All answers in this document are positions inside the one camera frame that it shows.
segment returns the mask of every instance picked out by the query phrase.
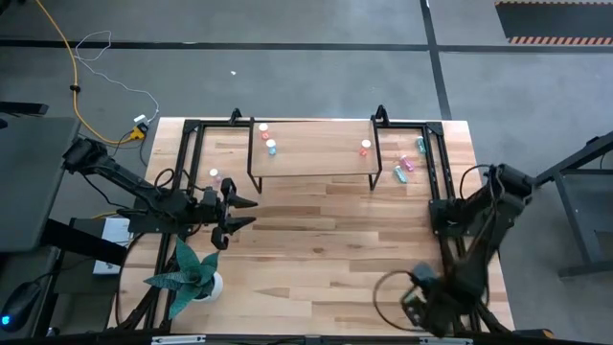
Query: computer mouse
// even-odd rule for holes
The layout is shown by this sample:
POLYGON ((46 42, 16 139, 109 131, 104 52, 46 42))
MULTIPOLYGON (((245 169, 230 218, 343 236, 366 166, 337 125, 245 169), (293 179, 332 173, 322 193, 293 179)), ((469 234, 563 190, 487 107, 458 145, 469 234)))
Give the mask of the computer mouse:
POLYGON ((19 285, 2 308, 0 329, 6 332, 19 331, 28 322, 40 291, 40 284, 36 281, 19 285))

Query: white pot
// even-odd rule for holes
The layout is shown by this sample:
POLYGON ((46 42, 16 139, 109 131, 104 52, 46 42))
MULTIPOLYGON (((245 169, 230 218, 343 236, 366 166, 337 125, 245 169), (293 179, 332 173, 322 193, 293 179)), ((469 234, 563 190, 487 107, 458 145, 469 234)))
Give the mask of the white pot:
POLYGON ((223 290, 223 279, 221 279, 221 274, 215 272, 213 273, 213 280, 214 280, 214 285, 213 285, 213 291, 211 291, 211 295, 210 296, 206 296, 204 298, 200 298, 200 299, 193 299, 194 302, 206 302, 206 303, 211 303, 217 300, 217 298, 219 298, 219 295, 221 294, 221 291, 223 290))

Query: teal object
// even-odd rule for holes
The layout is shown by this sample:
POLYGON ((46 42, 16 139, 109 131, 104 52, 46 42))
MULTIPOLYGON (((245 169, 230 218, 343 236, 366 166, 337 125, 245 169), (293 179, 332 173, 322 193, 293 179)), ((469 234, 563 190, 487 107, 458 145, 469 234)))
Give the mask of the teal object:
POLYGON ((177 291, 170 306, 169 318, 173 319, 194 298, 210 296, 215 286, 213 274, 217 271, 219 253, 208 255, 200 262, 193 250, 181 239, 176 240, 178 272, 163 273, 145 280, 145 283, 177 291))
POLYGON ((416 142, 418 144, 418 149, 420 150, 420 153, 425 154, 425 144, 423 143, 423 137, 419 136, 416 142))
POLYGON ((396 166, 394 168, 394 174, 396 175, 398 181, 400 181, 401 183, 407 184, 409 182, 408 178, 406 178, 406 175, 404 174, 400 166, 396 166))

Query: white cable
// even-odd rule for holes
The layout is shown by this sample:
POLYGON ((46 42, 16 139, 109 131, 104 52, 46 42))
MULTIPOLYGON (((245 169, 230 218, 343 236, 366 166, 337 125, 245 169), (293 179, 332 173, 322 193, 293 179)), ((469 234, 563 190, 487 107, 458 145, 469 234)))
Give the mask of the white cable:
POLYGON ((97 76, 103 77, 104 79, 106 79, 106 80, 107 80, 107 81, 109 81, 109 82, 112 82, 112 83, 115 83, 115 84, 121 85, 121 86, 122 86, 122 87, 123 87, 123 88, 124 88, 126 91, 130 91, 130 92, 138 92, 138 93, 142 93, 142 94, 146 94, 146 95, 148 95, 148 96, 151 98, 151 100, 152 100, 152 101, 155 103, 155 113, 153 114, 153 116, 151 116, 151 118, 150 118, 150 119, 147 119, 148 124, 151 124, 151 123, 152 123, 152 122, 153 122, 153 121, 154 121, 154 120, 157 118, 157 114, 160 112, 160 104, 159 104, 157 101, 155 101, 155 98, 153 98, 153 96, 151 96, 151 94, 150 94, 150 93, 148 93, 148 92, 147 92, 147 91, 145 91, 145 90, 136 90, 136 89, 129 88, 129 87, 125 86, 125 85, 124 85, 122 82, 119 82, 119 81, 116 81, 116 80, 112 80, 111 78, 107 77, 107 76, 106 76, 104 73, 94 71, 94 69, 93 69, 93 68, 91 68, 91 67, 90 67, 90 66, 89 66, 89 65, 88 65, 88 64, 85 62, 85 61, 96 61, 97 59, 99 59, 99 58, 102 56, 102 54, 104 53, 104 51, 106 51, 108 48, 110 48, 110 46, 111 46, 111 35, 112 35, 112 33, 111 33, 110 31, 108 31, 108 30, 104 30, 104 31, 101 31, 101 32, 96 32, 96 33, 92 33, 92 34, 87 35, 87 36, 86 36, 84 39, 82 39, 82 40, 79 42, 79 44, 77 44, 77 46, 75 47, 75 58, 76 58, 76 59, 77 59, 77 60, 78 60, 80 63, 82 63, 82 64, 83 64, 83 66, 87 67, 87 69, 88 69, 88 70, 90 70, 90 72, 91 72, 91 73, 93 73, 93 74, 95 74, 95 75, 97 75, 97 76), (108 34, 108 44, 106 45, 106 47, 104 47, 104 48, 103 48, 103 49, 102 49, 102 50, 101 50, 101 51, 98 53, 98 55, 97 55, 96 57, 94 57, 94 58, 84 58, 84 57, 81 57, 81 56, 80 56, 80 54, 79 54, 79 46, 80 46, 80 45, 81 45, 81 44, 82 44, 82 43, 83 43, 85 40, 87 40, 87 38, 89 38, 89 37, 91 37, 91 36, 93 36, 93 35, 100 35, 100 34, 108 34))

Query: green plant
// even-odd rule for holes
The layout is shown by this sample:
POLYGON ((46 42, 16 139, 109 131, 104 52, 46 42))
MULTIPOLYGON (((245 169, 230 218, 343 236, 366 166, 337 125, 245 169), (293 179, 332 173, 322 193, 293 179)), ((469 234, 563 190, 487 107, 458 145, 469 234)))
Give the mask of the green plant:
POLYGON ((211 295, 215 285, 213 274, 217 271, 218 257, 218 252, 210 254, 201 263, 193 250, 181 239, 177 239, 176 261, 179 263, 179 271, 158 274, 145 280, 145 283, 154 287, 177 291, 170 306, 170 319, 185 309, 192 299, 211 295))

